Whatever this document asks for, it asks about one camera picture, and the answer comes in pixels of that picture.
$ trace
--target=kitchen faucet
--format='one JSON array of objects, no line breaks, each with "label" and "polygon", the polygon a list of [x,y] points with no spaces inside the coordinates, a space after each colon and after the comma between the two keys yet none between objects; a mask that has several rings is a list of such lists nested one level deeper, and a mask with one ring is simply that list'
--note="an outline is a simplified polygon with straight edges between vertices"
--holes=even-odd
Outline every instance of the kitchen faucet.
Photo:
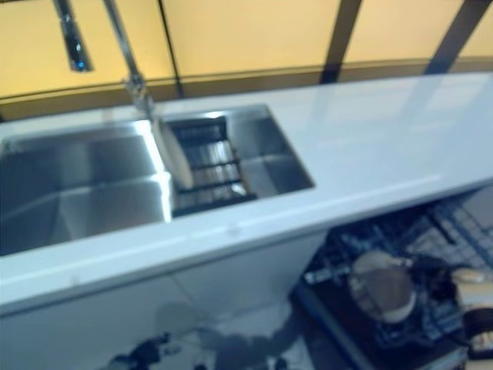
[{"label": "kitchen faucet", "polygon": [[[76,72],[92,71],[92,63],[75,21],[69,0],[53,1],[60,19],[65,47],[69,55],[70,68]],[[103,2],[129,69],[126,89],[132,97],[134,106],[144,113],[149,120],[153,139],[167,170],[181,187],[189,189],[193,187],[193,175],[183,149],[176,140],[171,128],[156,117],[153,98],[147,89],[142,73],[137,68],[136,60],[133,57],[132,49],[114,0],[103,0]]]}]

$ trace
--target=sink basin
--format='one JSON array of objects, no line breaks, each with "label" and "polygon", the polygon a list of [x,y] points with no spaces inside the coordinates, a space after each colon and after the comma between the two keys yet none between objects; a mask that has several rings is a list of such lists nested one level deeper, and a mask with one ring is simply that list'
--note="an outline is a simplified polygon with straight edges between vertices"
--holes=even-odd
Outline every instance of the sink basin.
[{"label": "sink basin", "polygon": [[145,120],[4,140],[0,255],[313,186],[265,106],[166,121],[192,190],[170,186]]}]

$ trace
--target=metal grid rack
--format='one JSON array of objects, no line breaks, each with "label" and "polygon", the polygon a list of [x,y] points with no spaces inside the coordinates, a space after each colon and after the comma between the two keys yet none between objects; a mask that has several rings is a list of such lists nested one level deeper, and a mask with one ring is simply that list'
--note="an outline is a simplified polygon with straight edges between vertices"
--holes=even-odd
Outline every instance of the metal grid rack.
[{"label": "metal grid rack", "polygon": [[[370,250],[394,257],[427,255],[450,266],[493,271],[493,236],[463,208],[465,199],[467,195],[452,197],[333,229],[304,275],[305,281],[331,281],[347,288],[353,262]],[[417,304],[406,320],[374,322],[374,338],[381,348],[410,343],[433,346],[451,333],[460,333],[461,313],[455,302],[431,299],[425,284],[416,285]]]},{"label": "metal grid rack", "polygon": [[226,119],[173,128],[192,168],[195,187],[175,194],[174,216],[256,199],[242,176],[240,158],[228,140]]}]

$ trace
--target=white cabinet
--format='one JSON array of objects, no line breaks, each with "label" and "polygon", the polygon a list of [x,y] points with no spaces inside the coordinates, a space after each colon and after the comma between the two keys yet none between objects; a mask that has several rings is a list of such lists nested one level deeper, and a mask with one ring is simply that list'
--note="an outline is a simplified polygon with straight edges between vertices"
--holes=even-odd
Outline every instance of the white cabinet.
[{"label": "white cabinet", "polygon": [[92,370],[163,331],[194,325],[195,312],[168,276],[0,320],[2,370]]},{"label": "white cabinet", "polygon": [[173,274],[198,308],[218,319],[286,299],[327,231],[292,237]]}]

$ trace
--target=white countertop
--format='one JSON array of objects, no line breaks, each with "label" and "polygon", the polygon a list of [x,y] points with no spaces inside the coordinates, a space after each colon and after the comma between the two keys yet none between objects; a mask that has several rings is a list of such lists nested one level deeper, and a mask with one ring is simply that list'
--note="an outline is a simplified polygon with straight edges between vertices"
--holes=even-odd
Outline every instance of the white countertop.
[{"label": "white countertop", "polygon": [[[493,73],[385,79],[178,100],[159,113],[267,104],[315,188],[0,258],[0,305],[184,267],[289,233],[493,181]],[[0,125],[0,140],[128,119],[132,107]]]}]

